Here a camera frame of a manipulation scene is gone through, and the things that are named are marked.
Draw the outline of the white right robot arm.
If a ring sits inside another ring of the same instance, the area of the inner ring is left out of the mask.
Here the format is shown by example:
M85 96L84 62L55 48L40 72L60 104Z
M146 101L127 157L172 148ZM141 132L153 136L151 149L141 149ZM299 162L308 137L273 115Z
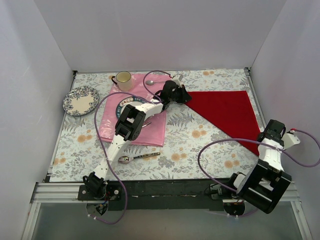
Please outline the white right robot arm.
M226 186L230 198L240 197L266 214L274 210L292 181L281 163L285 130L285 125L277 120L268 122L257 137L260 144L255 165L247 174L237 172L231 175Z

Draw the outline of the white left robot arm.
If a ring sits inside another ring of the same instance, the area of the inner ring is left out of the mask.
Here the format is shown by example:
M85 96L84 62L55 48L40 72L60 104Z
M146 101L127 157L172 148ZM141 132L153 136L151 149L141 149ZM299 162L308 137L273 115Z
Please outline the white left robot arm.
M191 99L185 86L174 77L165 82L163 89L154 94L153 99L139 106L127 104L115 124L109 148L103 148L105 159L88 176L82 178L87 193L95 200L101 200L106 196L107 181L110 176L115 175L111 164L118 161L125 148L138 138L145 120L164 112L172 102L185 104Z

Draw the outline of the patterned handle spoon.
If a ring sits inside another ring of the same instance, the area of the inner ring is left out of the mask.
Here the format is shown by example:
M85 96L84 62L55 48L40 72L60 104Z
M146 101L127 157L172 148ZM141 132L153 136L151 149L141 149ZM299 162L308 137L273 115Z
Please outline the patterned handle spoon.
M118 163L120 163L120 164L128 164L133 160L145 159L145 158L149 158L149 157L155 157L155 156L159 156L160 154L161 154L161 152L153 152L153 153L138 155L138 156L134 156L134 157L121 156L118 159Z

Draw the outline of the red cloth napkin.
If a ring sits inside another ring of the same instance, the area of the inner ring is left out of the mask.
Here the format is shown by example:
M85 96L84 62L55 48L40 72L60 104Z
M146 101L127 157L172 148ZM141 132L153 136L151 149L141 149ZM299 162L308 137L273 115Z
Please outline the red cloth napkin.
M248 93L241 91L192 91L186 105L232 138L255 141L260 134Z

